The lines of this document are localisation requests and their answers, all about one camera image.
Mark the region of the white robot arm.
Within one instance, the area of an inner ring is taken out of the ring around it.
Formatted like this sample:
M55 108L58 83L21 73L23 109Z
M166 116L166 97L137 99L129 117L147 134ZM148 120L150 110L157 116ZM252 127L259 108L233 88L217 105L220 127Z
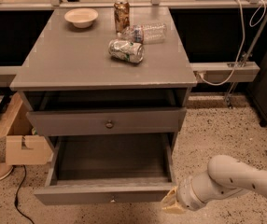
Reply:
M205 171L173 187L162 199L162 210L169 214L198 211L211 201L241 196L249 191L267 198L267 171L231 156L217 155L208 162Z

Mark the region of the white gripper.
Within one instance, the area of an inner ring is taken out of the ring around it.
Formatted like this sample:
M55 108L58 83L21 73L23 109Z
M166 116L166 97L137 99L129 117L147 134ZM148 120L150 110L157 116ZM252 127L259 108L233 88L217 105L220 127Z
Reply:
M177 215L184 214L185 209L198 211L205 207L205 203L196 196L193 190L191 176L181 181L178 187L171 188L161 204L163 212Z

